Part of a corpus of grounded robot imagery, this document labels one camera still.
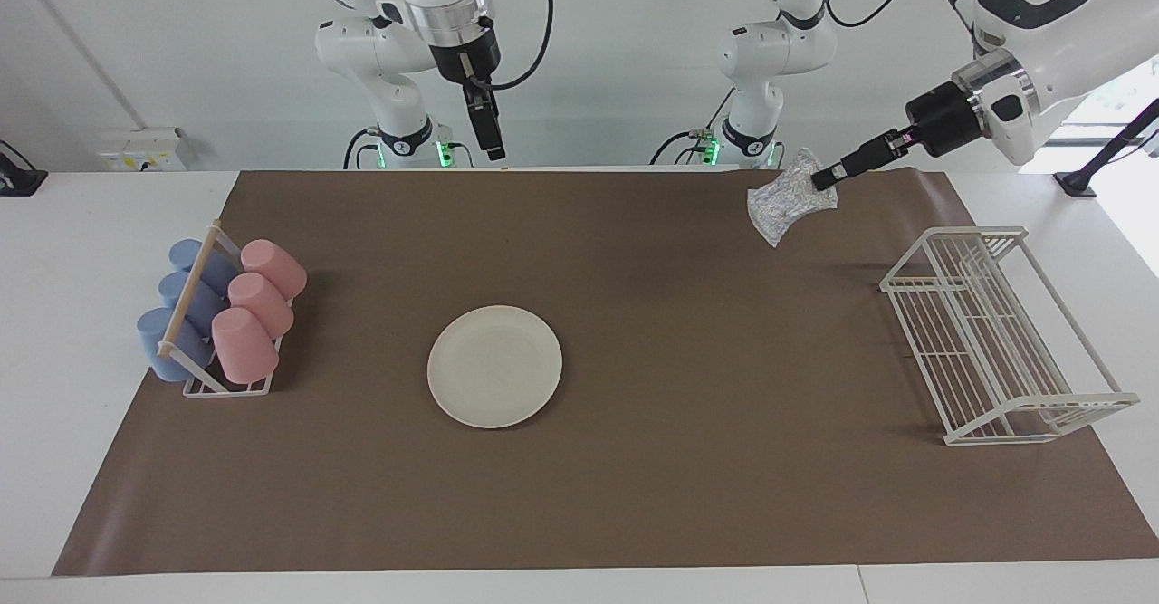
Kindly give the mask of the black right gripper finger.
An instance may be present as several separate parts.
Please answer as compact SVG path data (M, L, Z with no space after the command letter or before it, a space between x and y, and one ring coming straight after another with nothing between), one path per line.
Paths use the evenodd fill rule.
M497 105L469 105L469 121L480 150L490 161L506 158Z

